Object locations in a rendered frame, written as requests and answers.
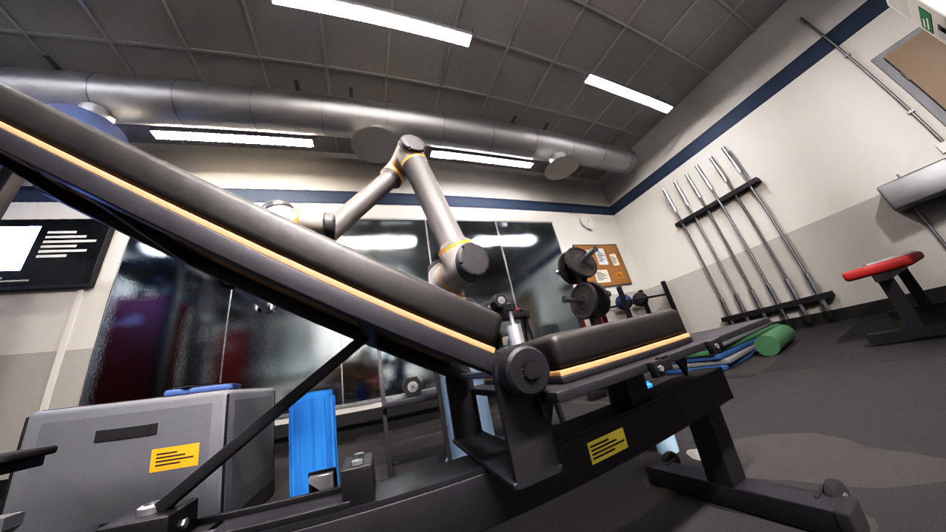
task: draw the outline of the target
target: red padded seat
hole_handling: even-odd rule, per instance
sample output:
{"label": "red padded seat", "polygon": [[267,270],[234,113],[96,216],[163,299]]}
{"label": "red padded seat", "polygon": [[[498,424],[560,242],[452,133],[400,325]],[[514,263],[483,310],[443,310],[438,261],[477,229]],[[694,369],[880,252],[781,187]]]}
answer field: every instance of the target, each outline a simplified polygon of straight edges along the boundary
{"label": "red padded seat", "polygon": [[861,266],[860,268],[855,268],[849,272],[844,272],[843,277],[846,281],[856,281],[857,279],[863,279],[864,277],[870,277],[871,275],[882,274],[884,272],[889,272],[898,268],[912,266],[917,262],[920,262],[921,258],[923,258],[922,251],[915,251],[913,253],[901,255],[899,257],[885,258],[884,260],[870,263],[867,266]]}

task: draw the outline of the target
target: cork board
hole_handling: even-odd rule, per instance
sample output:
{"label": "cork board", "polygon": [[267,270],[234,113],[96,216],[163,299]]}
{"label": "cork board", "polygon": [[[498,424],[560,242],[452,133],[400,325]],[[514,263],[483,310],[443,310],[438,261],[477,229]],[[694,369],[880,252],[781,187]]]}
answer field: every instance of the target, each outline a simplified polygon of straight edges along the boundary
{"label": "cork board", "polygon": [[946,44],[921,31],[884,59],[946,109]]}
{"label": "cork board", "polygon": [[[584,250],[591,249],[592,244],[576,244],[575,247]],[[601,286],[619,286],[631,284],[631,276],[627,273],[627,266],[618,246],[615,244],[594,244],[598,246],[595,260],[598,262],[598,273],[589,277],[589,282],[596,282]]]}

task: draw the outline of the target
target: gray floor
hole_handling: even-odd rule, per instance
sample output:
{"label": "gray floor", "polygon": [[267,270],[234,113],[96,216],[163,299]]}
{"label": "gray floor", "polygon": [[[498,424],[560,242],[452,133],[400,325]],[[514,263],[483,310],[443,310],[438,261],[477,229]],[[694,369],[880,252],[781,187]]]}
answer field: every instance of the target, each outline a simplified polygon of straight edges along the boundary
{"label": "gray floor", "polygon": [[[749,476],[811,489],[838,478],[872,530],[939,530],[946,527],[946,339],[867,345],[867,332],[890,325],[878,315],[800,328],[779,356],[727,372],[735,399],[723,412]],[[572,401],[566,415],[606,401]],[[695,448],[689,430],[677,439],[682,459],[696,464],[686,453]],[[436,415],[395,421],[391,440],[397,473],[443,460]],[[339,447],[340,456],[373,451],[379,479],[387,477],[379,426],[341,430]],[[493,530],[794,530],[650,486],[644,467],[657,460],[646,452]]]}

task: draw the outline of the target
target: green mat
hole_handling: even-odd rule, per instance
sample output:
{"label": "green mat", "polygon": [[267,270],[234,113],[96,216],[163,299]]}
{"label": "green mat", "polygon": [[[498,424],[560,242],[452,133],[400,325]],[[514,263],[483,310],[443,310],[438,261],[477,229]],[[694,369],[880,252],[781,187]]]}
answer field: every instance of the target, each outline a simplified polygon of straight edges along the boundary
{"label": "green mat", "polygon": [[769,328],[756,338],[756,351],[763,357],[774,357],[781,353],[785,346],[795,340],[795,330],[787,325],[776,325]]}
{"label": "green mat", "polygon": [[[752,334],[750,334],[750,335],[748,335],[748,336],[744,336],[743,338],[740,338],[740,339],[738,339],[738,340],[733,340],[733,341],[729,342],[728,344],[726,344],[725,346],[723,346],[723,348],[720,349],[720,350],[721,350],[721,351],[725,351],[725,350],[729,349],[730,347],[737,346],[737,345],[742,344],[742,343],[744,343],[744,342],[748,342],[749,340],[752,340],[753,338],[758,338],[758,337],[762,336],[763,334],[765,334],[766,331],[769,331],[769,330],[771,330],[772,328],[775,328],[775,327],[778,327],[778,326],[779,326],[779,324],[772,324],[772,325],[770,325],[770,326],[768,326],[768,327],[766,327],[766,328],[763,328],[763,329],[761,329],[761,330],[757,330],[757,331],[753,332]],[[698,353],[693,353],[692,355],[690,355],[690,356],[687,357],[687,358],[688,358],[688,359],[695,359],[695,358],[697,358],[697,357],[708,357],[709,355],[710,355],[710,351],[709,351],[708,349],[703,349],[702,351],[700,351],[700,352],[698,352]]]}

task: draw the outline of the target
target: ceiling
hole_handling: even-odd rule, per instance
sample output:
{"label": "ceiling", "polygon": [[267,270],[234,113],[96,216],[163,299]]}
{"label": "ceiling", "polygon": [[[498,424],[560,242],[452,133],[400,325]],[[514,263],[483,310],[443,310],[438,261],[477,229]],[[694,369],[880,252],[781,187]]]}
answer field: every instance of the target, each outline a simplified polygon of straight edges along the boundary
{"label": "ceiling", "polygon": [[630,149],[663,114],[586,87],[588,72],[676,105],[785,0],[360,1],[472,45],[270,0],[0,0],[0,65],[370,99]]}

